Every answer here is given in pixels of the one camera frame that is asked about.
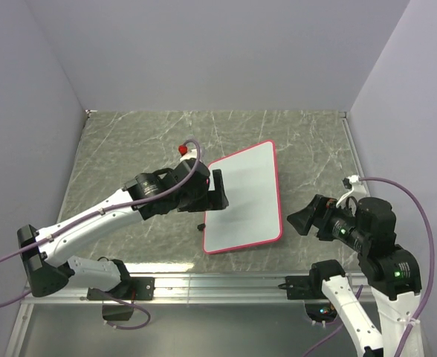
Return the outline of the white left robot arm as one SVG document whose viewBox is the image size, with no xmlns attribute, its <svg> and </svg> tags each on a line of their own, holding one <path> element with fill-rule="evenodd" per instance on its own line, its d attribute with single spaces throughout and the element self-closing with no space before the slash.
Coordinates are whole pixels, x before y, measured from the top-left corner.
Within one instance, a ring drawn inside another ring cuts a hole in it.
<svg viewBox="0 0 437 357">
<path fill-rule="evenodd" d="M 119 259 L 90 260 L 77 252 L 119 228 L 154 216 L 224 210 L 229 205 L 222 171 L 194 158 L 176 168 L 140 173 L 110 197 L 59 224 L 17 231 L 22 262 L 35 298 L 70 286 L 97 289 L 114 299 L 127 298 L 134 279 Z"/>
</svg>

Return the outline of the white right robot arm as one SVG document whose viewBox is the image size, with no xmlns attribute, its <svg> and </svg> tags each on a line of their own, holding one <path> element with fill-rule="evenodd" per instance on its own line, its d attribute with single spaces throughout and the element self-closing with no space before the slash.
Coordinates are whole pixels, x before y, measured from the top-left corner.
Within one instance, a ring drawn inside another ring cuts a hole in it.
<svg viewBox="0 0 437 357">
<path fill-rule="evenodd" d="M 355 204 L 354 209 L 340 207 L 336 199 L 316 195 L 287 220 L 301 236 L 316 228 L 319 240 L 337 240 L 357 253 L 381 327 L 375 327 L 360 305 L 338 261 L 314 263 L 308 290 L 336 309 L 359 356 L 422 356 L 421 330 L 414 317 L 422 289 L 416 258 L 395 242 L 396 215 L 390 203 L 364 197 Z"/>
</svg>

